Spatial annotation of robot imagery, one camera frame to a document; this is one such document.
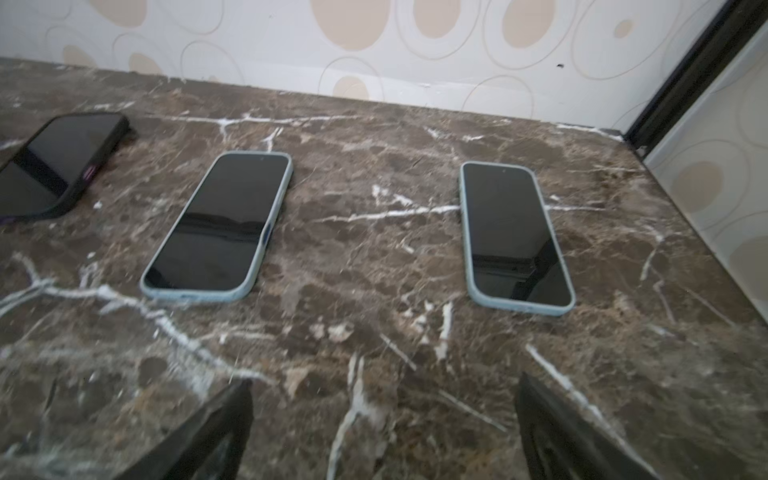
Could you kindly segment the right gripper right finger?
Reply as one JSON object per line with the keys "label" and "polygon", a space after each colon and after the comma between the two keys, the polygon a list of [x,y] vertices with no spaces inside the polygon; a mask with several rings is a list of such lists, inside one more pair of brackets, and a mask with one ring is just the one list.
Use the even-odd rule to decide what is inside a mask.
{"label": "right gripper right finger", "polygon": [[653,479],[574,409],[534,377],[519,381],[515,410],[529,477],[546,479]]}

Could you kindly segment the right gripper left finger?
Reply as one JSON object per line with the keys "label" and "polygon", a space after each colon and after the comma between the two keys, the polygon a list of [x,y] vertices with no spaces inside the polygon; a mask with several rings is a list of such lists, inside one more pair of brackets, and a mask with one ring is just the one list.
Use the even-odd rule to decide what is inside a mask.
{"label": "right gripper left finger", "polygon": [[117,477],[235,479],[253,423],[251,385],[228,385]]}

